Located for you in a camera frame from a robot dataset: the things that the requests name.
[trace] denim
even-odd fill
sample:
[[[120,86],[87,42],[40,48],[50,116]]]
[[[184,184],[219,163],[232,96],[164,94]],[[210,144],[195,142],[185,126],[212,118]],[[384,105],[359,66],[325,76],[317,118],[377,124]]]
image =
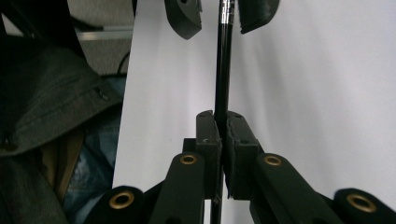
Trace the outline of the denim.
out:
[[[106,78],[120,95],[124,77]],[[95,118],[85,127],[85,138],[75,171],[64,196],[64,211],[72,224],[83,223],[102,195],[111,189],[121,110],[115,108]]]

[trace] gray fabric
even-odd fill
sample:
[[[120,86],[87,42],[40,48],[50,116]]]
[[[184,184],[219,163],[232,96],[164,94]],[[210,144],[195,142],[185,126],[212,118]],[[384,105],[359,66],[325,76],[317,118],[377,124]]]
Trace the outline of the gray fabric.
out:
[[[0,157],[47,143],[121,102],[71,50],[9,36],[0,45],[0,141],[17,147],[0,147]]]
[[[0,159],[0,223],[67,223],[47,181],[24,158]]]
[[[0,36],[1,224],[67,223],[39,164],[26,158],[121,102],[71,50]]]

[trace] screw hole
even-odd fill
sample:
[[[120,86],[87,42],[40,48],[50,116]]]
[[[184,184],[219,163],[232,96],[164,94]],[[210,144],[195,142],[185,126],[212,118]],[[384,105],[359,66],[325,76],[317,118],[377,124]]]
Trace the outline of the screw hole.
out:
[[[278,165],[282,164],[282,160],[276,156],[266,156],[266,157],[264,157],[264,161],[267,164],[274,165],[274,166],[278,166]]]
[[[193,155],[185,155],[180,158],[180,162],[185,165],[191,165],[197,162],[197,158]]]
[[[131,191],[125,190],[111,197],[109,205],[114,209],[122,209],[128,207],[134,202],[134,195]]]
[[[349,194],[346,196],[346,200],[355,208],[366,212],[373,213],[376,211],[375,204],[364,196],[359,194]]]

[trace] white wall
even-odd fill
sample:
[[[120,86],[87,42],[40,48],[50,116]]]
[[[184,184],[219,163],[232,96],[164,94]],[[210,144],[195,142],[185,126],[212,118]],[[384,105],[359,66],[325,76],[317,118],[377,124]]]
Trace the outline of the white wall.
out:
[[[139,1],[114,186],[163,180],[195,115],[214,108],[219,1],[203,30],[179,37],[163,1]],[[396,2],[281,2],[273,21],[233,35],[230,110],[267,152],[329,197],[354,187],[396,209]],[[247,203],[223,223],[251,223]]]

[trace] black rod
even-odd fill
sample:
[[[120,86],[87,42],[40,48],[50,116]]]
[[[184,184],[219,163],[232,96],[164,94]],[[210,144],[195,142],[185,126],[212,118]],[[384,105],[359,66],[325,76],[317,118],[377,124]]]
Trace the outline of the black rod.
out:
[[[218,29],[218,62],[216,69],[216,99],[215,121],[222,139],[223,147],[226,147],[228,95],[230,89],[230,64],[231,43],[233,36],[233,12],[235,0],[220,0],[219,3],[219,29]],[[217,189],[217,199],[212,200],[210,223],[221,223],[222,187],[224,173],[220,169]]]

